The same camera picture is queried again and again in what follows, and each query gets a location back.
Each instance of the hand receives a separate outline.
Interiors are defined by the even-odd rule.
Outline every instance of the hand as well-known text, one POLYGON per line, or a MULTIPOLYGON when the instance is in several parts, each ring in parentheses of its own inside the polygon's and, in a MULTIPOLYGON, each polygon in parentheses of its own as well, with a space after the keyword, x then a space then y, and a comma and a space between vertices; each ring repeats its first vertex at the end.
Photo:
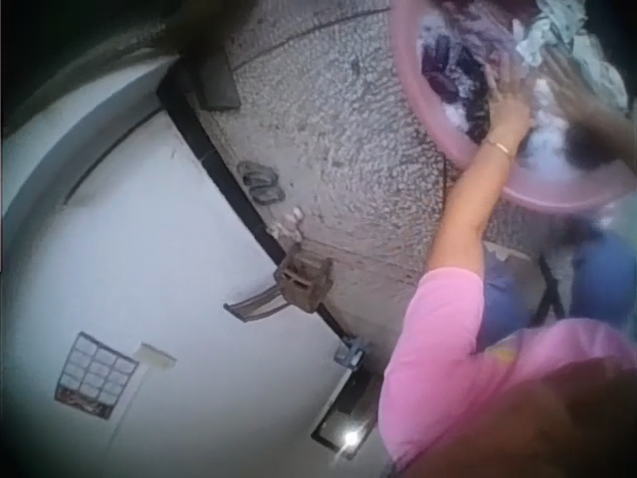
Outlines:
POLYGON ((571 58, 566 58, 555 48, 545 48, 542 57, 542 70, 548 76, 555 101, 566 120, 588 124, 597 116, 606 114, 605 105, 588 86, 571 58))
POLYGON ((489 138, 515 152, 532 126, 534 76, 523 78, 520 62, 508 55, 501 58, 497 75, 487 66, 486 76, 491 93, 489 138))

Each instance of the floor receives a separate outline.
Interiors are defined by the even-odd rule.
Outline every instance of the floor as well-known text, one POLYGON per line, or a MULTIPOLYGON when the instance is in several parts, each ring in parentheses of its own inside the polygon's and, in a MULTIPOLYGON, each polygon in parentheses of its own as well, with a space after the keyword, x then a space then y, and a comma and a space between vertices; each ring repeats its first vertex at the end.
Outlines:
MULTIPOLYGON (((327 305, 379 369, 440 218, 444 161, 398 83, 388 6, 260 1, 227 45, 241 108, 199 112, 234 173, 242 160, 278 172, 287 198, 260 213, 304 211, 304 246, 334 259, 327 305)), ((551 222, 502 203, 487 238, 534 254, 551 222)))

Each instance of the light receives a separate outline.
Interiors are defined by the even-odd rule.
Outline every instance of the light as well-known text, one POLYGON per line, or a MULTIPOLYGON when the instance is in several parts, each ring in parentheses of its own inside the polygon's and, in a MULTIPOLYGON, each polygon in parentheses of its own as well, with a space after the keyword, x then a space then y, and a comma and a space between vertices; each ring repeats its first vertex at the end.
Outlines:
POLYGON ((343 436, 346 448, 353 448, 360 442, 360 433, 357 431, 348 431, 343 436))

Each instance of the grid pattern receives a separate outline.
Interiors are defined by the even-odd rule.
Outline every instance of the grid pattern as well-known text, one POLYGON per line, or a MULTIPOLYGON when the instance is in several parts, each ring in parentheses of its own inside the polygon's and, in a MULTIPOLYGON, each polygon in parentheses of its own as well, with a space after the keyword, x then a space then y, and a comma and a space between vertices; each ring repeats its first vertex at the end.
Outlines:
POLYGON ((138 363, 79 333, 60 374, 56 401, 109 419, 138 363))

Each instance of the blue pants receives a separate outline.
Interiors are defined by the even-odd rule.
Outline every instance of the blue pants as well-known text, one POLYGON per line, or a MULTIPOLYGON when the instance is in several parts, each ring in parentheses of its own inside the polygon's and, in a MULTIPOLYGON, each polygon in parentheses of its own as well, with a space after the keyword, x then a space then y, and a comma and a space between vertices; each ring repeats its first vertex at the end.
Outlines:
MULTIPOLYGON (((478 351, 528 326, 532 317, 506 264, 490 253, 485 262, 485 311, 478 351)), ((637 296, 635 251, 614 233, 598 233, 577 246, 573 271, 569 315, 624 328, 637 296)))

